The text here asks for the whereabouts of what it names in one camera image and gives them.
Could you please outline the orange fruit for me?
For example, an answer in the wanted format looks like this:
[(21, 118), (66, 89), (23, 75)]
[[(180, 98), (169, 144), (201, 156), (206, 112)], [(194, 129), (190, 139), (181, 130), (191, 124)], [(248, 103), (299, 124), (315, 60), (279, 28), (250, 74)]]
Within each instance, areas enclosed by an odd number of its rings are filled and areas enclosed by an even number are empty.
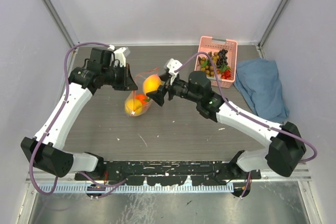
[(157, 74), (152, 74), (143, 82), (143, 93), (147, 95), (150, 92), (156, 91), (161, 85), (162, 81)]

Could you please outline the orange tangerine with leaf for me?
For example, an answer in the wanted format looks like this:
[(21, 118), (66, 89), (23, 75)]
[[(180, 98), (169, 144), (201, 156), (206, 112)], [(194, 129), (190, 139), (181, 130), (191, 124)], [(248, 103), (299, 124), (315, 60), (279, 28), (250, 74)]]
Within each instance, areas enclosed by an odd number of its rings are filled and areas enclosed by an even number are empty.
[(150, 98), (148, 98), (145, 94), (137, 94), (136, 96), (135, 96), (135, 98), (137, 99), (137, 100), (139, 100), (143, 105), (144, 104), (147, 104), (148, 102), (150, 102)]

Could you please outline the clear zip bag orange zipper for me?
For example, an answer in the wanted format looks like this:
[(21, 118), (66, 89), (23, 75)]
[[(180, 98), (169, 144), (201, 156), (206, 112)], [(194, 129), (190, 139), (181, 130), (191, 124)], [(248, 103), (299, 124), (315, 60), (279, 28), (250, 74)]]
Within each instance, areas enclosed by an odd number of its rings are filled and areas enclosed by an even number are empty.
[(152, 104), (148, 93), (156, 91), (162, 84), (158, 75), (158, 68), (142, 72), (134, 78), (138, 89), (131, 91), (124, 102), (124, 109), (128, 116), (135, 117), (144, 114)]

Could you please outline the yellow lemon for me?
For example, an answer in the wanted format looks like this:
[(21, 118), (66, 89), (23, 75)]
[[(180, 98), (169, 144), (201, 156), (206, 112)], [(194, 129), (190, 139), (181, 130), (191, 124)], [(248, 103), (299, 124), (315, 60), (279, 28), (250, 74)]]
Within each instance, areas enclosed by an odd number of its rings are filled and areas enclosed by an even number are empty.
[(138, 116), (143, 111), (143, 104), (138, 99), (128, 99), (124, 103), (124, 109), (129, 116)]

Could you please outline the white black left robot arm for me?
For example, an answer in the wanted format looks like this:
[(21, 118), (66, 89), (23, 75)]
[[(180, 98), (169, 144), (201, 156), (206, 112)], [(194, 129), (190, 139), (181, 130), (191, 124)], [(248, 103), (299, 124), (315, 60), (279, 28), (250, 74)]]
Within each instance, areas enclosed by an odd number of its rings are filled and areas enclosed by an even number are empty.
[(21, 148), (33, 167), (57, 177), (70, 172), (86, 172), (93, 180), (106, 170), (104, 159), (92, 153), (63, 150), (68, 133), (85, 104), (104, 85), (118, 91), (137, 90), (126, 57), (127, 47), (114, 50), (93, 48), (83, 67), (76, 67), (68, 77), (68, 86), (45, 125), (33, 138), (25, 137)]

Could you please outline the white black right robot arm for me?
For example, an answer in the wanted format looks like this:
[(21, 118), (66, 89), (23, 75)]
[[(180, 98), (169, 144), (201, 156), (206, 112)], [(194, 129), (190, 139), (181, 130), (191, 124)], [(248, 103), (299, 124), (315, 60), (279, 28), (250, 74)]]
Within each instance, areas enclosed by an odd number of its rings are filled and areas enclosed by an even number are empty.
[(158, 105), (180, 97), (196, 104), (201, 116), (216, 123), (231, 126), (252, 137), (263, 148), (256, 151), (239, 151), (231, 160), (230, 172), (241, 179), (253, 170), (270, 168), (283, 177), (290, 177), (307, 149), (293, 123), (279, 124), (253, 115), (212, 90), (205, 73), (193, 71), (188, 81), (173, 78), (165, 73), (159, 77), (159, 86), (145, 95)]

